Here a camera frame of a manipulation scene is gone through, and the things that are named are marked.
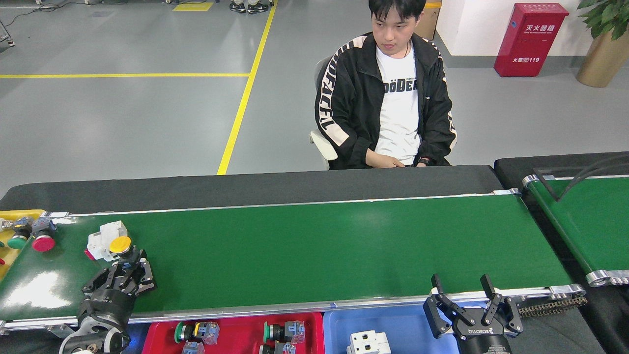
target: person's feet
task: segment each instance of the person's feet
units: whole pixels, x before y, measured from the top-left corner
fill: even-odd
[[[245,3],[236,5],[236,3],[232,1],[230,4],[230,11],[233,11],[235,13],[245,13]]]
[[[255,5],[249,5],[247,7],[247,13],[250,13],[250,14],[263,13],[264,11],[268,11],[268,10],[269,10],[269,5],[264,5],[260,3],[257,3]]]

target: red bin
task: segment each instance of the red bin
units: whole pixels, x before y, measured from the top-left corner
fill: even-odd
[[[515,4],[494,69],[500,76],[539,75],[568,14],[557,3]]]

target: potted plant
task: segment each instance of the potted plant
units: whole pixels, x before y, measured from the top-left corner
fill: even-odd
[[[594,41],[577,80],[588,86],[607,86],[629,58],[629,0],[581,0],[578,9],[594,6],[579,17]]]

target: man's hand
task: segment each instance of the man's hand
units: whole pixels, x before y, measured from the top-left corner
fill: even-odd
[[[367,149],[365,162],[373,168],[404,167],[404,164],[395,157],[380,155],[371,149]]]

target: gold planter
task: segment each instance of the gold planter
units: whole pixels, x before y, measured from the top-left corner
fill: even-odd
[[[611,32],[594,39],[577,74],[580,83],[595,88],[607,86],[629,58],[629,31],[617,40]]]

